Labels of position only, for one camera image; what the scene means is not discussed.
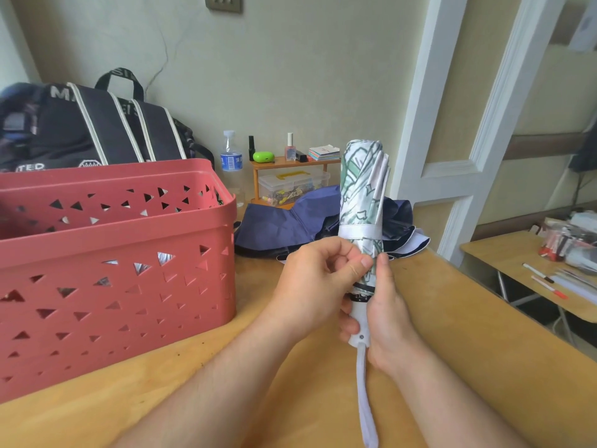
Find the hand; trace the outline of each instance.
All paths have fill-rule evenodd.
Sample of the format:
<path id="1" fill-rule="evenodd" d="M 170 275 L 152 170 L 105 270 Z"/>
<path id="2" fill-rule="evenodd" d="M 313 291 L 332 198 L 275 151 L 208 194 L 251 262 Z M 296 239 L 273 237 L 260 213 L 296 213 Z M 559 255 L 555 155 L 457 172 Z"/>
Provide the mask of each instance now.
<path id="1" fill-rule="evenodd" d="M 288 256 L 264 313 L 299 341 L 338 311 L 344 294 L 372 266 L 371 256 L 340 237 L 303 245 Z"/>
<path id="2" fill-rule="evenodd" d="M 381 253 L 377 257 L 376 269 L 376 292 L 367 304 L 371 334 L 368 357 L 373 366 L 393 376 L 404 351 L 420 339 L 410 320 L 406 302 L 396 290 L 387 254 Z M 351 308 L 352 302 L 346 297 L 339 314 L 340 339 L 344 342 L 360 330 L 359 323 L 348 316 Z"/>

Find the black backpack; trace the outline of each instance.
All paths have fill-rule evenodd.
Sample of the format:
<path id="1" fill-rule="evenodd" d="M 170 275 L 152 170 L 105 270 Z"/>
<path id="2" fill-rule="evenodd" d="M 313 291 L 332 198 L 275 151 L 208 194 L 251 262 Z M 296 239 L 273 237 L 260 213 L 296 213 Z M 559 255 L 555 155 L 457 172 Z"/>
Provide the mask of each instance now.
<path id="1" fill-rule="evenodd" d="M 133 83 L 133 99 L 108 91 L 111 76 Z M 0 171 L 34 171 L 203 157 L 193 131 L 167 109 L 144 102 L 129 69 L 102 75 L 95 88 L 16 83 L 0 94 Z"/>

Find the red plastic basket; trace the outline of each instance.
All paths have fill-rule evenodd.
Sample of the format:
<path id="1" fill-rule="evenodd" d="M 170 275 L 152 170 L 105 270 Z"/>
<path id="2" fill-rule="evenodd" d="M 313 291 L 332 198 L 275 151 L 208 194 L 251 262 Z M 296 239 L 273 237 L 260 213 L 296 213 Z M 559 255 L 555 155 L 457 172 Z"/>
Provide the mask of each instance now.
<path id="1" fill-rule="evenodd" d="M 230 321 L 235 218 L 202 159 L 0 174 L 0 402 Z"/>

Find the bottle label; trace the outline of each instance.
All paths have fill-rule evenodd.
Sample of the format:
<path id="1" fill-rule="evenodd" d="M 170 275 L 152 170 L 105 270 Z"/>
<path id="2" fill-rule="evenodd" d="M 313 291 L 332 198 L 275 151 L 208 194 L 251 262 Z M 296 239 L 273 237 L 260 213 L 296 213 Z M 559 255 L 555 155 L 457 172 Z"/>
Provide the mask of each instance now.
<path id="1" fill-rule="evenodd" d="M 243 155 L 242 154 L 228 154 L 220 155 L 223 171 L 238 171 L 243 169 Z"/>

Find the water bottle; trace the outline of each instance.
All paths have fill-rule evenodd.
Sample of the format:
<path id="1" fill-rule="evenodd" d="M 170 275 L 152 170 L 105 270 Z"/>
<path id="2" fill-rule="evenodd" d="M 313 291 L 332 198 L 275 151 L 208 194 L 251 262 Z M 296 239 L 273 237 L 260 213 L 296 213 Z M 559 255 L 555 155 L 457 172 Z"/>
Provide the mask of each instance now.
<path id="1" fill-rule="evenodd" d="M 234 143 L 234 130 L 224 130 L 226 137 L 226 149 L 220 154 L 224 179 L 230 193 L 236 195 L 236 206 L 242 207 L 245 203 L 245 192 L 243 191 L 243 154 L 236 148 Z"/>

